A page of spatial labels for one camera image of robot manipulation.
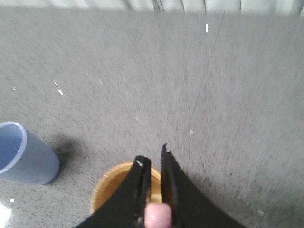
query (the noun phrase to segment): black object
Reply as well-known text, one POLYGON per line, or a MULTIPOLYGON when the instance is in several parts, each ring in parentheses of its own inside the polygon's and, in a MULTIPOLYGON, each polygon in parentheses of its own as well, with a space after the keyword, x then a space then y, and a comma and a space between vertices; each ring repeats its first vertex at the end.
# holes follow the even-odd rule
MULTIPOLYGON (((173 228, 245 228, 211 203, 190 181, 166 144, 161 151, 161 197, 173 212, 173 228)), ((76 228, 145 228, 144 208, 150 190, 151 161, 136 156, 110 198, 76 228)))

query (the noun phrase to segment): bowl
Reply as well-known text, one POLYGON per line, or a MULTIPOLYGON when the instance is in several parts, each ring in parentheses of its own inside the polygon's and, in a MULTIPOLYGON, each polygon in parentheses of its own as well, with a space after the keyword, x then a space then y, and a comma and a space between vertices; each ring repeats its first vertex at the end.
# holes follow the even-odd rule
MULTIPOLYGON (((113 166, 99 179, 92 193, 90 214, 93 214, 113 194, 132 165, 133 161, 120 163, 113 166)), ((162 202, 161 172, 154 166, 151 166, 151 191, 150 196, 147 196, 147 202, 162 202)))

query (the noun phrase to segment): gray carpet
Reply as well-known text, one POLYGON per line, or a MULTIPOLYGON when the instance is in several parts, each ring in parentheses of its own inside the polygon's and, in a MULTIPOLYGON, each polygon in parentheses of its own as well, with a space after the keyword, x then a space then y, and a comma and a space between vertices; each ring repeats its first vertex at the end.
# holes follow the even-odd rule
POLYGON ((163 143, 239 222, 303 227, 303 43, 300 17, 0 8, 0 122, 62 161, 46 186, 0 181, 5 227, 72 227, 105 171, 160 168, 163 143))

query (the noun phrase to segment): cup rim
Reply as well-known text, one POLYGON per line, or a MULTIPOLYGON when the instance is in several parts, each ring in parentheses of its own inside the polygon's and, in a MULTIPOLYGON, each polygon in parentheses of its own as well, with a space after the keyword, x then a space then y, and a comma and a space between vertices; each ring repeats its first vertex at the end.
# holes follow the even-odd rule
POLYGON ((21 124, 19 124, 17 122, 13 122, 13 121, 6 121, 6 122, 0 123, 0 128, 2 128, 4 126, 7 126, 7 125, 15 125, 20 129, 20 131, 21 131, 21 144, 20 144, 20 147, 19 147, 15 157, 3 169, 0 170, 0 174, 5 173, 6 171, 11 169, 18 162, 18 160, 21 158, 21 156, 24 153, 24 150, 25 150, 25 147, 26 147, 27 141, 28 141, 27 131, 21 124))

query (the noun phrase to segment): bowl rim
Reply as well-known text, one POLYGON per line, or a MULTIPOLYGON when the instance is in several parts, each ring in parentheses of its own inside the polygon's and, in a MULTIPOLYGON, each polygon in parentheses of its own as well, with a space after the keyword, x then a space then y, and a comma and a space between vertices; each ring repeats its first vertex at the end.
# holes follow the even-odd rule
MULTIPOLYGON (((97 210, 97 206, 96 206, 97 197, 98 197, 98 193, 103 190, 103 186, 105 186, 107 182, 110 182, 113 179, 113 177, 117 176, 119 173, 129 170, 132 167, 132 165, 133 165, 133 161, 122 162, 110 168, 99 178, 92 192, 91 202, 90 202, 90 214, 93 214, 97 210)), ((151 165, 151 176, 154 176, 159 181, 161 181, 161 172, 153 165, 151 165)))

